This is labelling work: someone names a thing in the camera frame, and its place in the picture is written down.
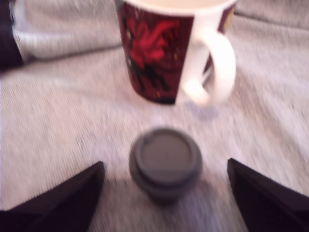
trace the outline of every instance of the mug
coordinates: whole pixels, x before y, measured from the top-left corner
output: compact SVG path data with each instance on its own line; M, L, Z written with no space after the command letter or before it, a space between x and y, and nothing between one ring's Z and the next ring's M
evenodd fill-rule
M236 62L224 36L236 0L115 0L131 85L152 102L224 101ZM203 87L213 67L210 89Z

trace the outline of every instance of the dark fabric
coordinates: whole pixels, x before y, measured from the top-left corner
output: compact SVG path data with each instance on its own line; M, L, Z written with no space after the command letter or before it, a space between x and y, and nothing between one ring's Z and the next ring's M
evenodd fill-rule
M309 198L234 159L227 172L235 200L250 232L309 232Z
M7 212L0 212L1 232L86 232L104 180L98 162L54 189Z
M0 71L23 63L13 37L13 18L10 15L9 1L0 1Z

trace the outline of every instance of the black triangular object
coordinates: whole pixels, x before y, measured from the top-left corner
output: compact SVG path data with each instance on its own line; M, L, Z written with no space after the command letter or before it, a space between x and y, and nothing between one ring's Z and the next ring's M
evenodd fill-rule
M250 232L309 232L309 198L230 159L227 173Z
M1 232L86 232L104 180L98 162L52 190L0 212Z

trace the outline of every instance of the gray cap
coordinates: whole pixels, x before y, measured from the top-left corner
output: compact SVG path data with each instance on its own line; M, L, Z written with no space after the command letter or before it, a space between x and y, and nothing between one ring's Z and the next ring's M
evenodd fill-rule
M188 135L156 129L138 138L130 153L134 181L156 202L173 202L197 181L200 150Z

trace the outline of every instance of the red floral design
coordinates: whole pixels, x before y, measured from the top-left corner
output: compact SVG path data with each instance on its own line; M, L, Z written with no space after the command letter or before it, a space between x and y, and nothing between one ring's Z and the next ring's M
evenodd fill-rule
M179 27L179 20L159 22L155 28L150 31L146 22L136 23L134 18L127 21L127 27L132 37L132 47L130 56L134 61L144 69L145 64L153 64L164 57L164 47L168 47L168 42L163 37L166 32L170 38L173 38L171 29Z

